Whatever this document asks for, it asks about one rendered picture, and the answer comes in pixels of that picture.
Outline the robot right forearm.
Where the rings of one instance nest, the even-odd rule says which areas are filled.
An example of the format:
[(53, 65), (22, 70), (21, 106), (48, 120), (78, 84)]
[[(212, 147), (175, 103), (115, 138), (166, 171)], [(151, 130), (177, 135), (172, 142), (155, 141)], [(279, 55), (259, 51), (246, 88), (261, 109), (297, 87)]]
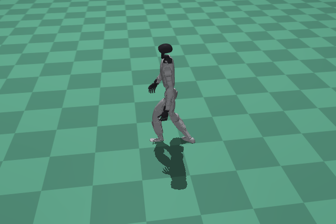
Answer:
[(157, 76), (157, 82), (156, 83), (160, 83), (162, 81), (162, 77), (161, 77), (161, 73)]

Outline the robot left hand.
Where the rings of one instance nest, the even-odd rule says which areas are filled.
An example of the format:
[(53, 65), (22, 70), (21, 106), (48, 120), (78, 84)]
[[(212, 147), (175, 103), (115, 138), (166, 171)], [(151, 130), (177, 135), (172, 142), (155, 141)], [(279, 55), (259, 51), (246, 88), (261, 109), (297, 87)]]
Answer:
[(161, 118), (159, 119), (159, 121), (165, 121), (165, 120), (167, 121), (167, 117), (169, 115), (168, 114), (169, 110), (167, 111), (167, 110), (165, 110), (165, 108), (166, 108), (166, 106), (164, 106), (162, 114), (158, 116), (158, 118), (161, 116)]

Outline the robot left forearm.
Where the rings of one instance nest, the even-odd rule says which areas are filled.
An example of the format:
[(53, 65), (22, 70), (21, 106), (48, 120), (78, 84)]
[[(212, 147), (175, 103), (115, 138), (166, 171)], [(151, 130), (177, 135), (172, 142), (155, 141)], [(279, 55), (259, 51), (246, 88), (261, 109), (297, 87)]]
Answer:
[(166, 95), (166, 101), (165, 101), (165, 110), (169, 110), (170, 109), (170, 106), (171, 106), (171, 101), (172, 101), (172, 98), (173, 98), (173, 91), (172, 89), (167, 89), (167, 95)]

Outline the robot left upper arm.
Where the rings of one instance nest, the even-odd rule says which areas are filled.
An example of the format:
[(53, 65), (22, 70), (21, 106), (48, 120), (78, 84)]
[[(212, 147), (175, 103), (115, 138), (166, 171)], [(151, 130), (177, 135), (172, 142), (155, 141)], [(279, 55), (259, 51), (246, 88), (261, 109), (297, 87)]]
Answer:
[(166, 79), (166, 84), (168, 85), (167, 89), (172, 89), (172, 91), (174, 91), (174, 87), (173, 87), (173, 80), (172, 80), (172, 70), (170, 69), (170, 67), (165, 67), (164, 68), (164, 76)]

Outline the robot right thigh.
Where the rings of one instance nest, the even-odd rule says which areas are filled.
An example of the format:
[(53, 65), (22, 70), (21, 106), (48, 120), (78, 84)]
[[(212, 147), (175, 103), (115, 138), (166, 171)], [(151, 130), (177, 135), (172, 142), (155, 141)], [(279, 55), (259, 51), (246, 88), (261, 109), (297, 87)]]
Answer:
[[(176, 97), (177, 97), (177, 91), (176, 91)], [(171, 121), (176, 122), (179, 119), (179, 116), (176, 113), (174, 113), (174, 109), (175, 109), (175, 100), (172, 102), (168, 113)]]

